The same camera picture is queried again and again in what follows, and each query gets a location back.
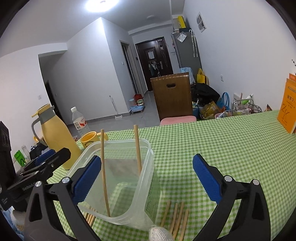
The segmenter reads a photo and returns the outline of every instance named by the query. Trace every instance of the silver screw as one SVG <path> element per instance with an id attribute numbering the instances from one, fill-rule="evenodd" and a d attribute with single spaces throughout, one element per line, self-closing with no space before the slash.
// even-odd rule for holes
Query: silver screw
<path id="1" fill-rule="evenodd" d="M 68 183 L 69 181 L 70 181 L 70 178 L 68 178 L 68 177 L 64 177 L 62 179 L 62 183 Z"/>
<path id="2" fill-rule="evenodd" d="M 253 180 L 254 185 L 258 186 L 260 184 L 260 182 L 257 179 Z"/>
<path id="3" fill-rule="evenodd" d="M 225 176 L 224 180 L 227 182 L 231 182 L 232 181 L 232 177 L 231 176 Z"/>
<path id="4" fill-rule="evenodd" d="M 42 184 L 42 182 L 41 181 L 38 181 L 38 182 L 35 183 L 35 186 L 36 187 L 39 187 L 39 186 L 41 186 L 41 184 Z"/>

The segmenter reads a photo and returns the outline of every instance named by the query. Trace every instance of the gray refrigerator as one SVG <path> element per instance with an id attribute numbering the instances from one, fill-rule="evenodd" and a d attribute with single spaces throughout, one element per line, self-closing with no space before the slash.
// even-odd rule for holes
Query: gray refrigerator
<path id="1" fill-rule="evenodd" d="M 197 46 L 197 57 L 195 54 L 195 57 L 193 57 L 193 46 L 192 46 L 192 40 L 191 40 L 191 32 L 183 32 L 183 34 L 186 34 L 187 37 L 183 42 L 180 42 L 178 40 L 178 37 L 180 34 L 178 33 L 173 33 L 172 34 L 172 39 L 174 43 L 174 47 L 176 50 L 176 55 L 178 58 L 179 62 L 179 67 L 184 68 L 184 67 L 190 67 L 193 70 L 193 76 L 196 81 L 196 76 L 198 73 L 198 69 L 202 69 L 202 64 L 200 62 L 200 54 L 198 51 L 198 46 Z"/>

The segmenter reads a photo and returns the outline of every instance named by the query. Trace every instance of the blue towel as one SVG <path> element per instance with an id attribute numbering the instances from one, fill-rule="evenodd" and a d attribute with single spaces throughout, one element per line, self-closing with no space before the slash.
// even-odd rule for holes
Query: blue towel
<path id="1" fill-rule="evenodd" d="M 192 68 L 190 67 L 185 67 L 185 68 L 180 68 L 180 72 L 181 73 L 189 73 L 189 81 L 190 81 L 190 84 L 194 84 L 195 83 L 195 79 L 193 77 L 193 71 L 192 71 Z"/>

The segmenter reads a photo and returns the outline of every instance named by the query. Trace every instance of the pink cushion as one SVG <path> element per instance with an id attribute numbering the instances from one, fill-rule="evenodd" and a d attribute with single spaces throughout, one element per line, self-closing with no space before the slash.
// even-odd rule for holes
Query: pink cushion
<path id="1" fill-rule="evenodd" d="M 189 116 L 181 116 L 181 117 L 170 117 L 170 118 L 164 118 L 161 122 L 161 126 L 165 125 L 172 125 L 172 124 L 178 124 L 178 123 L 189 123 L 189 122 L 195 122 L 196 117 L 189 115 Z"/>

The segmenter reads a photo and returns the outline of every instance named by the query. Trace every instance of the table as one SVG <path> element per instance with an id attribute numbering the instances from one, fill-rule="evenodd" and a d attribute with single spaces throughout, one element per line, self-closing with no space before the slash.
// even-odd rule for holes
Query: table
<path id="1" fill-rule="evenodd" d="M 200 153 L 223 175 L 231 175 L 241 182 L 250 182 L 254 178 L 261 182 L 273 239 L 296 207 L 296 135 L 286 132 L 277 121 L 277 115 L 278 111 L 271 111 L 139 129 L 140 138 L 151 143 L 163 189 L 157 224 L 161 222 L 169 199 L 173 205 L 184 201 L 185 207 L 190 209 L 184 240 L 192 241 L 212 214 L 216 203 L 210 201 L 192 168 L 193 156 Z M 133 130 L 111 131 L 108 136 L 111 140 L 134 138 Z M 66 173 L 62 167 L 58 168 L 49 182 L 59 182 Z M 71 234 L 59 204 L 56 207 L 65 231 Z M 239 201 L 236 201 L 221 236 L 229 232 L 238 207 Z M 168 228 L 172 215 L 171 206 L 165 228 Z M 93 229 L 103 241 L 148 240 L 147 232 L 98 218 Z"/>

